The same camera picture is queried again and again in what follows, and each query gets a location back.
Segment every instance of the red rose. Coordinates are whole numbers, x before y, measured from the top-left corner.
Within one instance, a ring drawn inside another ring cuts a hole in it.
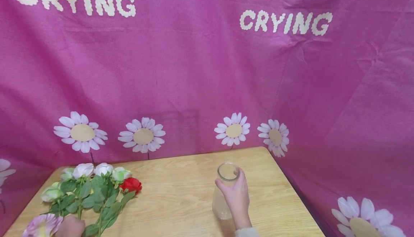
[[[122,188],[123,191],[135,191],[135,194],[138,194],[139,191],[142,190],[142,183],[136,178],[127,178],[124,183],[119,185],[119,187]]]

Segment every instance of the hand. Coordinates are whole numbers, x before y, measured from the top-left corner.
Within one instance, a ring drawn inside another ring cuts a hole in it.
[[[85,230],[85,221],[73,215],[66,216],[60,224],[56,237],[81,237]]]
[[[220,179],[216,179],[215,183],[226,199],[236,230],[251,228],[248,213],[250,198],[244,171],[239,168],[239,178],[232,186],[226,186]]]

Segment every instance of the flower center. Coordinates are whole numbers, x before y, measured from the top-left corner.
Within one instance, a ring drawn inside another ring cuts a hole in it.
[[[282,135],[277,129],[269,131],[269,138],[275,146],[279,146],[282,143]]]
[[[356,237],[381,237],[375,227],[362,218],[352,218],[349,224]]]
[[[76,141],[87,142],[95,137],[95,132],[89,125],[75,125],[71,131],[70,136]]]
[[[240,136],[241,131],[242,127],[240,124],[233,124],[226,129],[226,134],[231,138],[236,138]]]
[[[134,141],[137,144],[149,144],[154,139],[154,134],[147,128],[140,128],[134,133]]]

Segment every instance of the flower bouquet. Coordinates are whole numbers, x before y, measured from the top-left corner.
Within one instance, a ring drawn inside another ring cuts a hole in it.
[[[23,237],[51,237],[57,232],[63,217],[93,209],[99,213],[95,224],[88,225],[82,237],[100,237],[111,227],[123,208],[142,189],[141,182],[131,177],[123,167],[101,163],[82,163],[66,168],[60,181],[53,183],[42,193],[42,200],[50,206],[49,212],[35,217],[23,232]]]

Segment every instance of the sleeve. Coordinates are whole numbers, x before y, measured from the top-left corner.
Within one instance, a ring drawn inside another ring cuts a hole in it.
[[[235,232],[235,237],[259,237],[259,233],[254,228],[240,229]]]

